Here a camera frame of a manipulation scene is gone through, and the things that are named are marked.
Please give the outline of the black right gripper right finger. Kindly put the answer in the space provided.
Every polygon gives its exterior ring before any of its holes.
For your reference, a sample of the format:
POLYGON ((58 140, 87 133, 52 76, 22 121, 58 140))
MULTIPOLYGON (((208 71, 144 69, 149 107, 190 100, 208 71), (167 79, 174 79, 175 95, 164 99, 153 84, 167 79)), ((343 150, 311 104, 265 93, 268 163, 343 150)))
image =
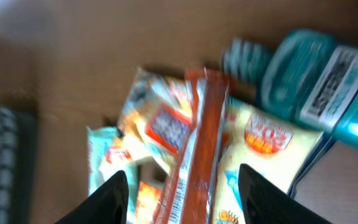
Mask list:
POLYGON ((247 224, 330 224, 247 164, 239 167, 238 186, 247 224))

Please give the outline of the light blue wipes pack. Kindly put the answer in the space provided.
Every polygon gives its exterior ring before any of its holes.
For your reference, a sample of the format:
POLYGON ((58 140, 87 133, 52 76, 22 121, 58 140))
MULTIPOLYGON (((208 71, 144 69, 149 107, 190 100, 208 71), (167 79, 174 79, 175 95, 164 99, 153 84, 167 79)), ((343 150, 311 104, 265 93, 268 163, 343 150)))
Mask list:
POLYGON ((124 159, 129 158, 128 155, 124 156, 121 152, 116 156, 111 155, 110 150, 118 136, 119 130, 111 126, 88 129, 88 194, 94 193, 117 171, 123 170, 129 188, 126 222, 135 223, 135 205, 139 189, 138 168, 135 164, 124 162, 124 159))

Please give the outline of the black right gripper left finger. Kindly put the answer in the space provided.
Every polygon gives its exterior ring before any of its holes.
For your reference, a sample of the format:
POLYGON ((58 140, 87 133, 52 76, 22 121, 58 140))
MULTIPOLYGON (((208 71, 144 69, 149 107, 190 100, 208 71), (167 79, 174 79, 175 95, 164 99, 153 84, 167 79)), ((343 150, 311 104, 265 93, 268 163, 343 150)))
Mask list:
POLYGON ((127 177, 119 170, 56 224, 126 224, 128 200, 127 177))

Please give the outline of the cream chips snack bag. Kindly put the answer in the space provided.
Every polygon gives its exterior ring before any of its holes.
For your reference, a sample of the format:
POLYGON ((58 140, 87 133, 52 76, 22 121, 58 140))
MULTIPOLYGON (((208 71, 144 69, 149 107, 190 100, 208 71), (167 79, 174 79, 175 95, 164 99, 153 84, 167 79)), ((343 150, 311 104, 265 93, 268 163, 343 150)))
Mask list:
MULTIPOLYGON (((119 119, 130 155, 147 154, 165 171, 163 190, 190 135, 191 99, 185 79, 138 69, 119 119)), ((228 92, 209 223, 245 222, 238 186, 241 164, 288 193, 322 141, 321 132, 280 121, 228 92)))

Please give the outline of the orange small snack box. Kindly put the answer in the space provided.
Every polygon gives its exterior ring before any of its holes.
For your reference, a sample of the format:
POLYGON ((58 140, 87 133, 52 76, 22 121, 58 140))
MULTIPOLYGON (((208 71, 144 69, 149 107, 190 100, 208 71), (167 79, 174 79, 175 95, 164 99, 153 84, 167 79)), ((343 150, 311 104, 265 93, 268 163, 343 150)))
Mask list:
POLYGON ((135 207, 135 222, 150 224, 154 222, 154 215, 159 207, 159 200, 163 190, 163 182, 151 180, 140 181, 135 207))

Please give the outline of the blue mouthwash bottle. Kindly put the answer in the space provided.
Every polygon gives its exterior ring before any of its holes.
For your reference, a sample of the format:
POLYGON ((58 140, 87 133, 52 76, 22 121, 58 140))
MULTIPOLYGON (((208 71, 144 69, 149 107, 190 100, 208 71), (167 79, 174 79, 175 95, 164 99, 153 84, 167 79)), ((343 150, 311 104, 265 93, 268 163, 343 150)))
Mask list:
POLYGON ((256 87, 256 103, 264 111, 358 148, 358 47, 298 29, 275 51, 235 39, 221 67, 256 87))

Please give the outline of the red Top snack wrapper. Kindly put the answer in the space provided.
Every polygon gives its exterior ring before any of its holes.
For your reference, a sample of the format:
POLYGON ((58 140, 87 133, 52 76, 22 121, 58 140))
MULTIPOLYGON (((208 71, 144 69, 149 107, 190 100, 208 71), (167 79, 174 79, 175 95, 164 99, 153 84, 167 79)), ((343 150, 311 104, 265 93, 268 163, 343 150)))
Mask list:
POLYGON ((209 223, 229 81, 217 70, 187 70, 192 97, 190 135, 168 176, 153 222, 209 223))

